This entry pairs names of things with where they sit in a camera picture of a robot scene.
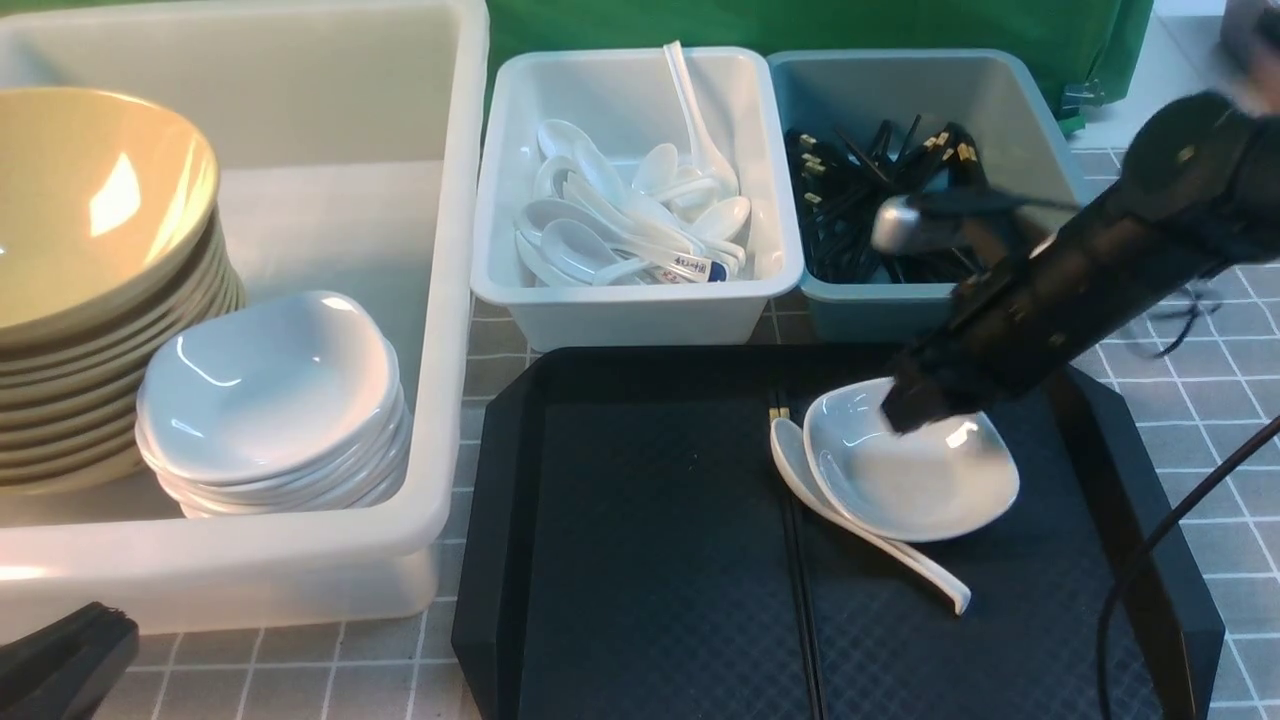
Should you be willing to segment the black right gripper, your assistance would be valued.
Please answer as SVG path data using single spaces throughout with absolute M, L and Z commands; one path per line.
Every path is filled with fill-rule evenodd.
M 1034 389 L 1108 331 L 1110 297 L 1111 269 L 1085 245 L 1010 252 L 893 363 L 881 405 L 888 427 L 909 434 Z

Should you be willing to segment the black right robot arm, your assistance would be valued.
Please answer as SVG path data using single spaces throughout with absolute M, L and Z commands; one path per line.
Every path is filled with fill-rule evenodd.
M 1203 91 L 1138 131 L 1119 177 L 1056 231 L 1025 195 L 975 186 L 883 205 L 873 243 L 891 252 L 968 242 L 983 272 L 946 320 L 909 345 L 881 405 L 896 433 L 1016 398 L 1194 281 L 1277 258 L 1277 10 L 1251 51 L 1262 111 Z

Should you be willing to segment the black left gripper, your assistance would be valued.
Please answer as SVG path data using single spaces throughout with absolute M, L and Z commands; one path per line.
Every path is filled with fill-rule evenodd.
M 140 650 L 140 626 L 91 602 L 1 648 L 3 719 L 91 719 Z

